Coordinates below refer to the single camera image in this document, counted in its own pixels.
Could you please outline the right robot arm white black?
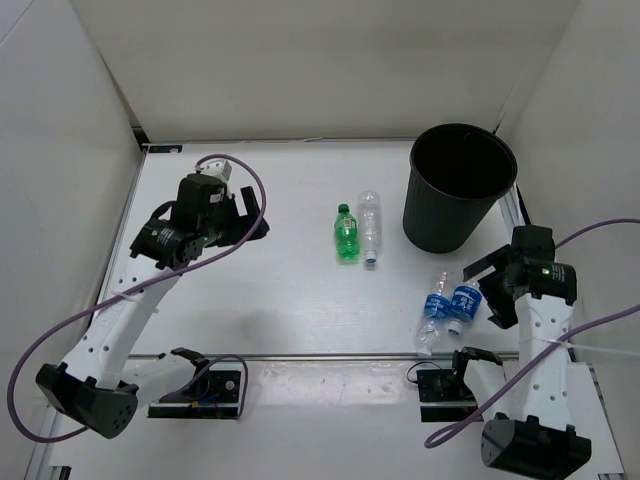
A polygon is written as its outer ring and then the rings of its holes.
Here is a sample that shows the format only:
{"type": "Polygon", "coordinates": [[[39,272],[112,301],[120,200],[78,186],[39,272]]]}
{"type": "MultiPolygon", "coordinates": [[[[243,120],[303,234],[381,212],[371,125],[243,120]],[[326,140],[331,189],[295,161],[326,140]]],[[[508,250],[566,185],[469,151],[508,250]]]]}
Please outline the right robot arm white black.
{"type": "Polygon", "coordinates": [[[478,280],[490,321],[504,330],[518,328],[520,367],[508,378],[497,354],[464,347],[455,352],[449,375],[455,396],[478,403],[484,465],[532,479],[566,479],[592,453],[572,419],[571,358],[561,345],[577,276],[556,262],[555,250],[551,229],[519,226],[510,244],[464,268],[464,279],[478,280]]]}

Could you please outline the clear bottle blue label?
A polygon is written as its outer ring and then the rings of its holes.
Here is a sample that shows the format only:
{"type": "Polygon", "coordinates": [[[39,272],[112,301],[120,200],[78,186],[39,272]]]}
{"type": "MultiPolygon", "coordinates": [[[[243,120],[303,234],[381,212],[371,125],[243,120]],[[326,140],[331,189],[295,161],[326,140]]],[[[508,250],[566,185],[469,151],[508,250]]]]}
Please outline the clear bottle blue label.
{"type": "Polygon", "coordinates": [[[420,356],[430,357],[441,342],[451,297],[449,272],[436,272],[425,299],[415,332],[415,345],[420,356]]]}

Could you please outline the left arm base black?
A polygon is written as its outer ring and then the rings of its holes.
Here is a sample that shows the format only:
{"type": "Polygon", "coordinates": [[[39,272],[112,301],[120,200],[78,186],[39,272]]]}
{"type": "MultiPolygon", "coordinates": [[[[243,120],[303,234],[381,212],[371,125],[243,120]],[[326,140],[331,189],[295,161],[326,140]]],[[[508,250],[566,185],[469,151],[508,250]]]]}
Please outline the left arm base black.
{"type": "Polygon", "coordinates": [[[249,368],[236,354],[208,359],[186,348],[171,351],[187,360],[195,369],[192,382],[176,392],[152,402],[150,419],[239,420],[244,413],[248,393],[249,368]]]}

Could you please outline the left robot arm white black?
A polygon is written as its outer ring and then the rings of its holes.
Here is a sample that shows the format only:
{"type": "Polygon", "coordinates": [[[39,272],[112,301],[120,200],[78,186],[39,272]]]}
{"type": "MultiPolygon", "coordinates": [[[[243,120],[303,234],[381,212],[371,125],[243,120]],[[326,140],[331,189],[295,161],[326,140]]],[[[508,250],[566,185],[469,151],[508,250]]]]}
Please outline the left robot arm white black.
{"type": "Polygon", "coordinates": [[[198,400],[213,363],[178,347],[143,367],[126,368],[131,350],[160,302],[186,273],[204,267],[204,249],[227,256],[269,231],[262,184],[241,190],[240,214],[224,174],[191,173],[177,197],[158,207],[130,246],[120,291],[105,300],[90,327],[59,364],[45,364],[36,384],[60,413],[106,439],[121,434],[136,411],[165,396],[198,400]]]}

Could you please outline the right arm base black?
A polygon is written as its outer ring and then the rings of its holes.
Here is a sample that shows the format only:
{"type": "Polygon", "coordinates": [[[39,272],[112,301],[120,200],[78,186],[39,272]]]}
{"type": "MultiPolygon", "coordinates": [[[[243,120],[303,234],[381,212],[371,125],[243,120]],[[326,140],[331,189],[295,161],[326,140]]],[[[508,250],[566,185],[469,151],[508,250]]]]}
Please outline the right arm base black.
{"type": "Polygon", "coordinates": [[[420,361],[407,370],[406,380],[417,388],[422,423],[458,422],[477,409],[475,397],[452,369],[420,361]]]}

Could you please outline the short bottle blue label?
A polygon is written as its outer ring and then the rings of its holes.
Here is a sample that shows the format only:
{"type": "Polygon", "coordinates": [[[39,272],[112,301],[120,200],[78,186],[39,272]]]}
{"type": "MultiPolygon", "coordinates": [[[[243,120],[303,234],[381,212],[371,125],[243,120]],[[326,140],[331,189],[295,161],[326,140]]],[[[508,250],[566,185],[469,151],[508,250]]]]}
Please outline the short bottle blue label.
{"type": "Polygon", "coordinates": [[[453,290],[449,306],[447,333],[456,337],[461,336],[472,324],[482,300],[483,296],[475,280],[458,285],[453,290]]]}

